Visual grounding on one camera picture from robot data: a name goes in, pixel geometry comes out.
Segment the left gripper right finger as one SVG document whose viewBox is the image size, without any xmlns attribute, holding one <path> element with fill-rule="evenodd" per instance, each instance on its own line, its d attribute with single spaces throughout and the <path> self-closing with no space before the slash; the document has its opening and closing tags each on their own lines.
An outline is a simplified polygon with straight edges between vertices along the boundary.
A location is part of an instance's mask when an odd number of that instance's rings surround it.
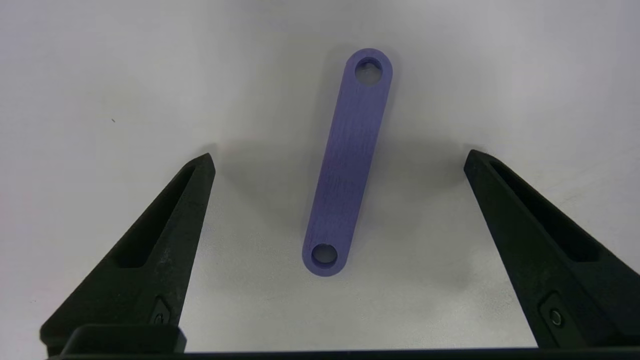
<svg viewBox="0 0 640 360">
<path fill-rule="evenodd" d="M 537 345 L 638 347 L 638 273 L 498 158 L 463 169 Z"/>
</svg>

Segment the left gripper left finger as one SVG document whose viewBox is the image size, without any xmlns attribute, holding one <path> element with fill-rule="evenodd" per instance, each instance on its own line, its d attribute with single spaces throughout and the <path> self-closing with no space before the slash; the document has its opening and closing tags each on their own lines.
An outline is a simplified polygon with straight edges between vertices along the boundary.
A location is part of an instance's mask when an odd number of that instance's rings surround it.
<svg viewBox="0 0 640 360">
<path fill-rule="evenodd" d="M 41 326 L 48 356 L 185 351 L 179 321 L 215 174 L 209 153 L 176 173 Z"/>
</svg>

